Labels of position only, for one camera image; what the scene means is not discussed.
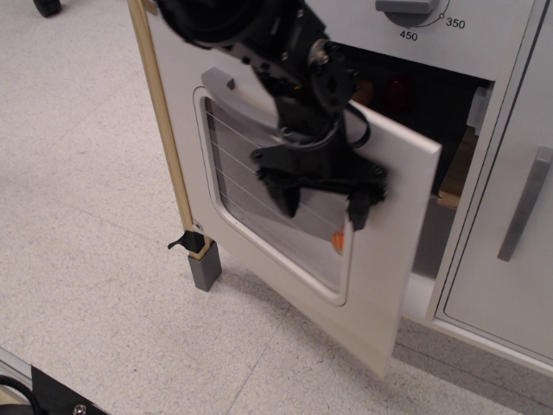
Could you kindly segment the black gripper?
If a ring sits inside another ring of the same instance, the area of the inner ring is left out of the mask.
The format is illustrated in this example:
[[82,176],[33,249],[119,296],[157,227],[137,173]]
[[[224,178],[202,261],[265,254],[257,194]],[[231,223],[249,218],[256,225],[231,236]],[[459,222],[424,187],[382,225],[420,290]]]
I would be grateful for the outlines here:
[[296,215],[301,190],[348,196],[347,214],[353,231],[363,230],[371,206],[387,196],[387,171],[340,141],[314,148],[277,145],[254,150],[257,176],[282,214]]

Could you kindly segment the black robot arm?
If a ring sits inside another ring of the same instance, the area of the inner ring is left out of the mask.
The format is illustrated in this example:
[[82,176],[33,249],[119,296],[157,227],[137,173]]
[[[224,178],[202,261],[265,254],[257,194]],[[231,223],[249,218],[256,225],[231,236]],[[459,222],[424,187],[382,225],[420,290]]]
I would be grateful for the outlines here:
[[283,144],[254,150],[257,176],[283,214],[294,217],[302,188],[346,195],[353,229],[385,199],[387,172],[356,154],[345,114],[366,118],[351,99],[356,72],[343,62],[325,25],[303,1],[160,1],[168,26],[185,42],[217,49],[251,67],[276,105]]

